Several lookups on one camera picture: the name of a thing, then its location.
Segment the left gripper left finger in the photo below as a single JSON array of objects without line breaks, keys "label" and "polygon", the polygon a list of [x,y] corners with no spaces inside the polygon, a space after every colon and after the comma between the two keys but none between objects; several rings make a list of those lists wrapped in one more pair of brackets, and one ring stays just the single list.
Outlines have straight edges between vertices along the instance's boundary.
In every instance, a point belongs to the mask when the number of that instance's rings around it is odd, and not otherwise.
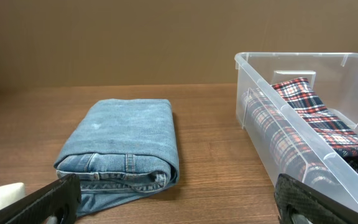
[{"label": "left gripper left finger", "polygon": [[74,224],[81,203],[80,180],[68,174],[0,210],[0,224],[39,224],[49,217]]}]

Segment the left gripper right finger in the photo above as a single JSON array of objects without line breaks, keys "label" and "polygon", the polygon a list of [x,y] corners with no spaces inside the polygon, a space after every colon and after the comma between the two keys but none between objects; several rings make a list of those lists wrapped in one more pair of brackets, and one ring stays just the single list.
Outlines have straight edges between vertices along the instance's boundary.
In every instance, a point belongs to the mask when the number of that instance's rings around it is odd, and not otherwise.
[{"label": "left gripper right finger", "polygon": [[274,199],[280,224],[358,224],[358,213],[287,174],[280,174]]}]

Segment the red plaid shirt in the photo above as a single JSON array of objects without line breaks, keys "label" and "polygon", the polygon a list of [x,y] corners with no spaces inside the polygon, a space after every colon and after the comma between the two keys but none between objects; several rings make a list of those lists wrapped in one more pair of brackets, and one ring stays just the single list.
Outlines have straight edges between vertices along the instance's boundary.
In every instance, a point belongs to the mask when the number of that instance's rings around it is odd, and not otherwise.
[{"label": "red plaid shirt", "polygon": [[[276,83],[273,89],[358,173],[358,134],[329,111],[305,77]],[[337,185],[330,170],[259,89],[244,97],[256,129],[280,173],[315,185]]]}]

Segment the clear plastic storage container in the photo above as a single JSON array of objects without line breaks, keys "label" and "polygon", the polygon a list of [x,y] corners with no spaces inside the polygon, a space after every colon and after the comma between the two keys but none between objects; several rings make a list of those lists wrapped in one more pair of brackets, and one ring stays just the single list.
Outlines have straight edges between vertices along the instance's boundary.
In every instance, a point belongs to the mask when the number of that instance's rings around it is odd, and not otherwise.
[{"label": "clear plastic storage container", "polygon": [[236,117],[272,182],[288,174],[358,212],[358,173],[274,90],[306,78],[358,134],[358,54],[242,52],[235,56]]}]

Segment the folded blue denim jeans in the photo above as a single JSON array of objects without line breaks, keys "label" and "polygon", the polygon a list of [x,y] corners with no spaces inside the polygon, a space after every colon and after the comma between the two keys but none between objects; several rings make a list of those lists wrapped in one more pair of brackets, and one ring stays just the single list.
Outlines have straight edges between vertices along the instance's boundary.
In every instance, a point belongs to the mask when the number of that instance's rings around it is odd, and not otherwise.
[{"label": "folded blue denim jeans", "polygon": [[180,163],[166,99],[100,100],[63,145],[54,168],[80,180],[79,217],[176,185]]}]

